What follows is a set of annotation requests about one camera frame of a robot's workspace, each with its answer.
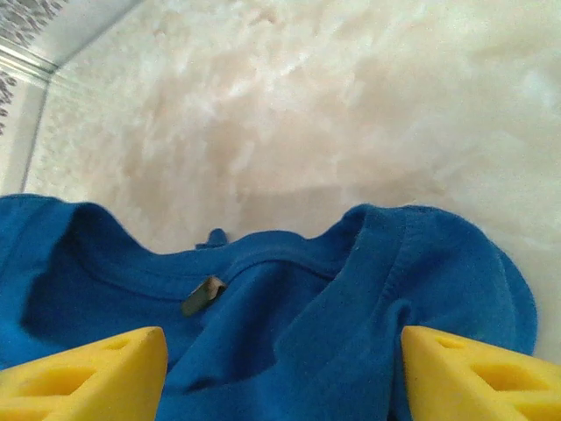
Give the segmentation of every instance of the foam block hole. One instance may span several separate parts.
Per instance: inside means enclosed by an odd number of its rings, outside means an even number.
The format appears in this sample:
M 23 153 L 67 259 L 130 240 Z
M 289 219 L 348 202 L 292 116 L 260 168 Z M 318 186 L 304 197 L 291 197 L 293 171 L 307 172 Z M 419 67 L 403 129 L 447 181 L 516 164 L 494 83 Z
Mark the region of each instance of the foam block hole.
M 128 339 L 119 339 L 103 347 L 103 349 L 109 349 L 112 351 L 118 351 L 123 349 L 125 346 L 129 345 Z
M 561 421 L 561 403 L 519 405 L 516 407 L 528 421 Z
M 448 339 L 448 338 L 437 338 L 437 342 L 442 345 L 444 348 L 450 348 L 450 349 L 462 349 L 465 348 L 465 345 L 457 342 L 454 339 Z
M 0 409 L 1 421 L 42 421 L 47 415 L 46 411 Z
M 497 391 L 549 389 L 530 371 L 513 364 L 473 365 L 472 370 Z
M 19 394 L 21 396 L 71 395 L 94 373 L 94 369 L 84 367 L 53 368 L 26 382 Z

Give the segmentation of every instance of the white fur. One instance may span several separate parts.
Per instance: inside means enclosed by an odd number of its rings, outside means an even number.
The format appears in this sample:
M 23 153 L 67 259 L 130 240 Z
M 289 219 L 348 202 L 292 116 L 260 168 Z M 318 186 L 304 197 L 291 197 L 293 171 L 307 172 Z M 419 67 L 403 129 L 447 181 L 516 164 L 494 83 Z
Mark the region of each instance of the white fur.
M 515 259 L 561 363 L 560 20 L 553 0 L 147 1 L 56 76 L 27 190 L 101 203 L 161 253 L 440 206 Z

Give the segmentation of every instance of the blue fabric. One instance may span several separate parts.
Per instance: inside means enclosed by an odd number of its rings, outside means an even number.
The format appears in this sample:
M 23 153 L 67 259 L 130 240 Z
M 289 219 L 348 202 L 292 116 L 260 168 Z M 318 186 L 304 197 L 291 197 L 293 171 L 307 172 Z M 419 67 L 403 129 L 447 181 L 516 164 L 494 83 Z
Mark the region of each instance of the blue fabric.
M 208 275 L 229 285 L 181 314 Z M 163 327 L 158 420 L 410 420 L 400 334 L 425 325 L 532 353 L 536 307 L 512 261 L 448 212 L 360 205 L 323 235 L 223 231 L 140 246 L 103 208 L 0 199 L 0 364 Z

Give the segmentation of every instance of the t-shirt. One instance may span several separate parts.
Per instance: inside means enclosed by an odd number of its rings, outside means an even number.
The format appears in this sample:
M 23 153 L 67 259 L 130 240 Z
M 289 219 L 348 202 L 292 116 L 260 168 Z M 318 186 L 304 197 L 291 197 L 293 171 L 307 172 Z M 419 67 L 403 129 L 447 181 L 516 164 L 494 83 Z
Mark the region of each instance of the t-shirt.
M 446 211 L 363 204 L 312 239 L 222 233 L 162 255 L 96 204 L 0 198 L 0 368 L 157 325 L 158 421 L 405 421 L 403 326 L 533 352 L 526 282 Z M 186 316 L 210 276 L 227 288 Z

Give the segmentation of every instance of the yellow plastic piece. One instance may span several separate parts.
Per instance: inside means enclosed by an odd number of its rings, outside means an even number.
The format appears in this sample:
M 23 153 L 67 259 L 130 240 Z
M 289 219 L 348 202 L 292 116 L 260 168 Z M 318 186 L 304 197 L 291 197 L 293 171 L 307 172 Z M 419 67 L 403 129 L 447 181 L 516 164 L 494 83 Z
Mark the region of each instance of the yellow plastic piece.
M 561 421 L 561 367 L 433 329 L 401 335 L 415 421 Z
M 0 372 L 0 421 L 153 421 L 167 371 L 146 327 Z

